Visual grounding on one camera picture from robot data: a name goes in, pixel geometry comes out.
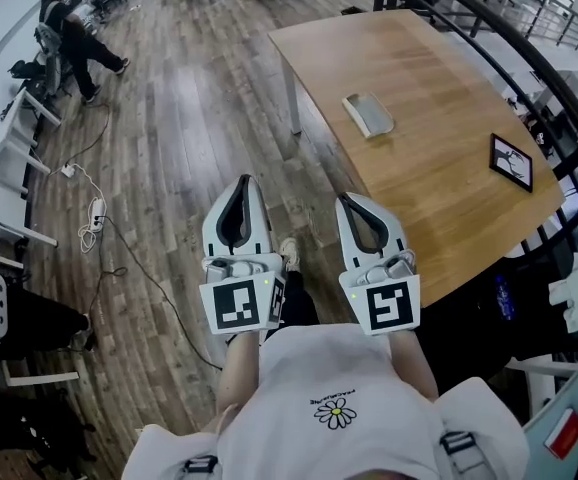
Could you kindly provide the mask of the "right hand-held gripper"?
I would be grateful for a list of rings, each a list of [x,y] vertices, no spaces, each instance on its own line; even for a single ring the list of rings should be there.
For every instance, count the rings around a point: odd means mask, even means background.
[[[364,333],[418,327],[420,276],[398,218],[355,193],[340,194],[335,212],[344,265],[350,270],[339,276],[339,283]]]

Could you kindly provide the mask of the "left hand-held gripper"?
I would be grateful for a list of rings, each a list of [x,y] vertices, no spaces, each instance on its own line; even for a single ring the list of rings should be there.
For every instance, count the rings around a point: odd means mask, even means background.
[[[278,328],[286,287],[283,259],[270,253],[266,206],[252,176],[241,175],[216,199],[204,219],[202,240],[206,282],[199,290],[211,332]],[[234,253],[242,255],[217,256]]]

